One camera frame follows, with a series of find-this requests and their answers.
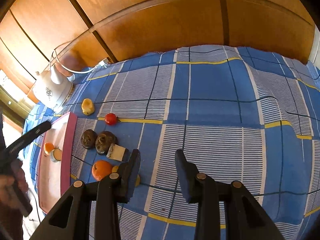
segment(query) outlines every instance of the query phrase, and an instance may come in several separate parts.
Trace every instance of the human hand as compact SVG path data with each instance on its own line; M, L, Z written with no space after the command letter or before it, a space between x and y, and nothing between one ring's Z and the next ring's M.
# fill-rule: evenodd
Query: human hand
M28 184L21 166L22 161L19 159L16 159L11 163L11 169L15 178L13 176L0 175L0 201L11 208L18 208L18 203L16 203L16 201L10 197L6 187L12 186L14 180L16 179L19 189L22 192L28 191Z

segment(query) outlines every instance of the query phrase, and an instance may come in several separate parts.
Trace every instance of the red tomato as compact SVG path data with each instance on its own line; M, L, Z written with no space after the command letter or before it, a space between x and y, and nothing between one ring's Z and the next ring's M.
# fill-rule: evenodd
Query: red tomato
M104 117L104 121L108 125L115 125L118 122L118 117L113 113L109 113Z

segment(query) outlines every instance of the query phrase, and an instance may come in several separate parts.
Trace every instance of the yellow stripe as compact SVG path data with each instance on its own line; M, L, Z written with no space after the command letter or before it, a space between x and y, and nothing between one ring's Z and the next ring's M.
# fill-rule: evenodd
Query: yellow stripe
M169 224L175 224L175 225L184 225L184 226L189 226L189 227L195 227L196 223L195 222L189 222L189 221L183 221L183 220L177 220L177 219L171 219L171 218L165 218L162 216L158 216L155 214L148 213L148 217L154 218L156 220L160 220ZM220 228L226 228L226 225L220 225Z
M282 125L291 125L291 123L289 121L286 120L282 120L281 121ZM271 127L276 127L276 126L280 126L280 121L276 121L276 122L271 122L271 123L266 123L264 125L264 128L271 128ZM300 135L300 134L296 134L296 137L299 139L306 139L306 140L312 140L312 136L310 135Z
M234 60L234 59L240 59L238 57L231 57L228 58L228 60ZM195 61L195 62L191 62L191 61L177 61L177 64L212 64L212 65L217 65L217 64L222 64L222 63L226 63L228 61L227 59L225 60L221 60L221 61L217 61L217 62L208 62L208 61Z
M303 84L305 84L305 85L308 86L308 87L311 87L311 88L314 88L314 89L318 90L316 87L314 87L314 86L312 86L312 85L309 85L309 84L303 82L300 78L297 78L297 80L299 80L300 82L302 82Z
M313 214L314 212L317 212L318 210L320 210L320 206L317 207L316 209L311 210L310 212L306 213L306 214L304 215L304 217L310 216L311 214Z
M271 123L266 123L266 124L264 125L264 128L271 128L271 127L276 127L276 126L280 126L280 121L271 122Z
M300 135L300 134L296 134L297 138L299 139L306 139L306 140L312 140L312 136L310 135Z
M281 122L282 122L282 125L290 125L290 126L292 126L289 121L282 120Z
M99 117L98 120L104 120L104 117ZM162 120L153 120L153 119L126 119L126 118L119 118L120 122L139 122L139 123L157 123L163 124Z
M110 73L110 74L103 75L103 76L99 76L99 77L89 78L88 80L94 80L94 79L98 79L98 78L102 78L102 77L107 77L107 76L115 75L115 74L117 74L117 73L118 73L118 72L114 72L114 73Z

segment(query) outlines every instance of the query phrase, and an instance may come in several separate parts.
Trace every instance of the yellow toy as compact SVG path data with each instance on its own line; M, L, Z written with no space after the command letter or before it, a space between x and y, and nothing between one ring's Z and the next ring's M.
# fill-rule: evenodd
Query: yellow toy
M114 166L114 167L112 168L112 173L113 173L113 172L117 172L118 168L119 168L119 166ZM140 175L138 174L137 179L136 179L136 183L135 183L134 186L137 187L137 186L140 184L140 181L141 181Z
M85 98L81 104L82 112L85 115L90 115L94 113L94 104L91 99Z

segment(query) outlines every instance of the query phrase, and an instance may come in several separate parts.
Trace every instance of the blue checkered tablecloth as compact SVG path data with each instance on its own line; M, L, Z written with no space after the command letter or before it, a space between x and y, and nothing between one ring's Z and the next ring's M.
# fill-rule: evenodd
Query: blue checkered tablecloth
M141 185L119 205L122 240L193 239L196 204L182 197L174 153L217 181L243 184L286 239L301 239L320 209L320 78L277 53L203 45L100 66L76 80L65 109L54 115L39 103L24 132L69 111L78 116L70 183L93 182L92 164L107 159L80 142L86 129L109 130L119 145L141 152ZM90 98L95 113L81 111ZM121 122L108 126L107 113ZM43 137L24 150L31 177ZM93 236L95 203L90 235ZM220 205L221 234L225 217Z

